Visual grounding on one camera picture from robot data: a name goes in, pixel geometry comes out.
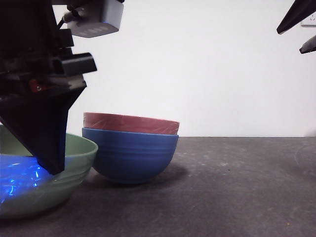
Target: wall outlet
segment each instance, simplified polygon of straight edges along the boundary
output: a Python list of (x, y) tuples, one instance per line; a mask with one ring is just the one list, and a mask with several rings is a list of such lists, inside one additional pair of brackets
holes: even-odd
[(316, 27), (316, 13), (313, 13), (302, 21), (303, 27)]

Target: bowl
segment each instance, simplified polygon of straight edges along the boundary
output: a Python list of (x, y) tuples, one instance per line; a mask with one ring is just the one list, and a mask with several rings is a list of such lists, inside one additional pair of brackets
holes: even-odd
[(162, 173), (172, 160), (178, 135), (82, 129), (99, 146), (93, 167), (108, 180), (141, 184)]
[(35, 157), (0, 126), (0, 218), (28, 217), (67, 200), (85, 179), (98, 146), (67, 134), (65, 171), (50, 175)]
[(83, 127), (102, 130), (176, 135), (179, 125), (179, 122), (157, 118), (101, 113), (83, 115)]

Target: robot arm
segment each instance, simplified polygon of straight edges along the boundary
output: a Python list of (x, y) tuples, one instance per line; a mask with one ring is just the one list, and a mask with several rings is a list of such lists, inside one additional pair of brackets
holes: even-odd
[[(277, 32), (283, 34), (315, 11), (315, 0), (296, 0), (277, 28)], [(300, 49), (301, 53), (309, 53), (313, 51), (316, 51), (316, 36), (309, 39)]]
[[(89, 53), (73, 54), (73, 34), (119, 30), (117, 0), (0, 0), (0, 120), (51, 174), (64, 170), (68, 110), (96, 71)], [(59, 29), (52, 4), (67, 4)]]

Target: white wall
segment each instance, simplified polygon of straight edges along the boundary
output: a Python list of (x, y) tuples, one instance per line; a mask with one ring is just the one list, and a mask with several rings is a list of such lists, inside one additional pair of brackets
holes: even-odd
[[(98, 72), (69, 115), (174, 119), (182, 136), (305, 136), (316, 129), (316, 34), (276, 28), (294, 0), (126, 0), (119, 33), (75, 37)], [(56, 6), (61, 17), (64, 7)]]

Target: table surface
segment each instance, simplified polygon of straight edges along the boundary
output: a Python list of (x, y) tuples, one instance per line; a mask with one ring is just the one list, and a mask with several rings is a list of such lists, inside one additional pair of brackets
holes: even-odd
[(316, 138), (181, 138), (151, 182), (91, 170), (59, 207), (0, 220), (0, 236), (314, 237), (315, 187)]

